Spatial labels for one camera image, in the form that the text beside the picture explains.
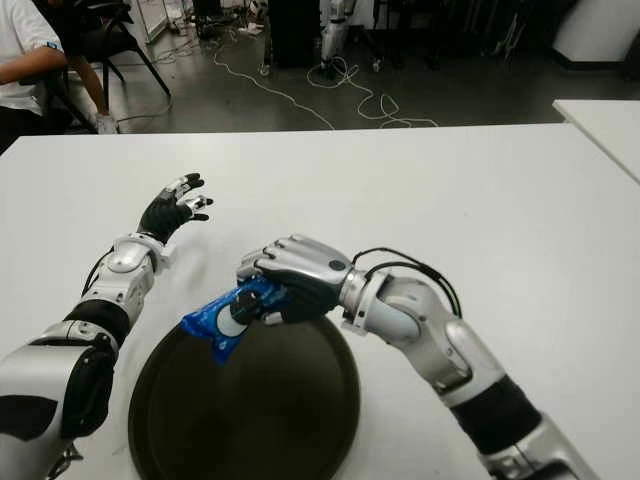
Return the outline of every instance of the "round tray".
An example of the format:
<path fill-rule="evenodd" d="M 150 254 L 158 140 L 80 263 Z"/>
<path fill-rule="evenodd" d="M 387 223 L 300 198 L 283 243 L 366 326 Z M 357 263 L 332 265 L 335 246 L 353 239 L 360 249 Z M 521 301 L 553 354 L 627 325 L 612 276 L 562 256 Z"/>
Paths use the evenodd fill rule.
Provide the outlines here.
<path fill-rule="evenodd" d="M 176 327 L 138 378 L 129 445 L 143 480 L 328 480 L 359 413 L 356 365 L 328 320 L 256 322 L 224 366 Z"/>

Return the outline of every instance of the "blue package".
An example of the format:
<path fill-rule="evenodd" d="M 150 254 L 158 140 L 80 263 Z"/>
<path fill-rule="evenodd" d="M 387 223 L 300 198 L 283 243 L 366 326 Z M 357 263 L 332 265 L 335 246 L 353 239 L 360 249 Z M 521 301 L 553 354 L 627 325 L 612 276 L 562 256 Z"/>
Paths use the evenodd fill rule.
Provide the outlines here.
<path fill-rule="evenodd" d="M 243 294 L 253 294 L 257 316 L 280 310 L 289 301 L 287 289 L 265 277 L 253 277 L 204 307 L 182 318 L 180 326 L 189 335 L 211 339 L 213 358 L 223 365 L 238 346 L 247 325 L 237 322 L 231 304 Z"/>

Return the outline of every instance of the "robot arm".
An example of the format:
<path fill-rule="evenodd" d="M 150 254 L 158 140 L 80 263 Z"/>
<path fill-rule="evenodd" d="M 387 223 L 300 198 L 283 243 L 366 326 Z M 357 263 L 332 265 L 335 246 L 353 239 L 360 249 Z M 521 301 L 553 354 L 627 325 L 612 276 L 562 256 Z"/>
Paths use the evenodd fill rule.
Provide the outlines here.
<path fill-rule="evenodd" d="M 459 312 L 448 282 L 404 257 L 412 263 L 390 262 L 365 273 L 341 253 L 295 235 L 246 256 L 237 273 L 241 280 L 262 274 L 288 288 L 293 303 L 280 315 L 267 317 L 267 323 L 309 318 L 305 305 L 312 317 L 341 305 L 348 329 L 375 333 L 400 349 L 454 414 L 496 478 L 597 480 L 558 427 L 535 409 L 469 325 L 450 313 L 429 285 L 380 271 L 395 265 L 426 273 L 443 286 L 452 309 Z"/>
<path fill-rule="evenodd" d="M 190 174 L 164 188 L 138 231 L 98 260 L 73 311 L 0 360 L 0 480 L 55 478 L 82 458 L 73 440 L 107 416 L 118 351 L 154 276 L 171 263 L 165 243 L 187 221 L 208 219 L 198 212 L 212 200 L 181 200 L 203 184 Z"/>

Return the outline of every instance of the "person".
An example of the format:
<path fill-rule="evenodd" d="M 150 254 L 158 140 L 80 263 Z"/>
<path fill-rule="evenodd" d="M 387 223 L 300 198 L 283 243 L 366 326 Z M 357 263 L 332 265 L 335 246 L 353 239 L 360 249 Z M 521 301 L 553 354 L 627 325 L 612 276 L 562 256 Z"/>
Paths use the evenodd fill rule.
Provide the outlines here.
<path fill-rule="evenodd" d="M 65 0 L 39 0 L 42 12 L 60 36 L 67 55 L 67 62 L 77 72 L 87 93 L 96 106 L 96 128 L 99 134 L 115 134 L 116 123 L 109 113 L 104 90 L 95 70 L 84 57 L 82 50 L 81 14 L 73 2 Z"/>
<path fill-rule="evenodd" d="M 19 81 L 65 64 L 60 39 L 31 0 L 0 1 L 0 154 L 22 135 L 48 133 L 41 86 Z"/>

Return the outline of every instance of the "white table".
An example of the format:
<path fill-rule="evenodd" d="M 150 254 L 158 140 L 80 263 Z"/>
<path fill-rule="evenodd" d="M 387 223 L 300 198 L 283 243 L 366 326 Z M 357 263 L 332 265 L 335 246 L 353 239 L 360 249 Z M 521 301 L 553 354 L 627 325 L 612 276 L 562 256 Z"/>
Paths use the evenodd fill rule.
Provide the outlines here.
<path fill-rule="evenodd" d="M 49 137 L 0 158 L 0 352 L 62 319 L 88 268 L 169 179 L 198 171 L 213 221 L 175 235 L 122 350 L 110 415 L 65 480 L 133 480 L 127 405 L 157 342 L 234 284 L 242 254 L 302 232 L 444 272 L 469 321 L 605 479 L 640 471 L 640 190 L 570 125 Z M 338 322 L 340 312 L 331 318 Z M 362 384 L 338 480 L 487 478 L 397 351 L 344 332 Z"/>
<path fill-rule="evenodd" d="M 553 106 L 640 185 L 640 101 L 556 100 Z"/>

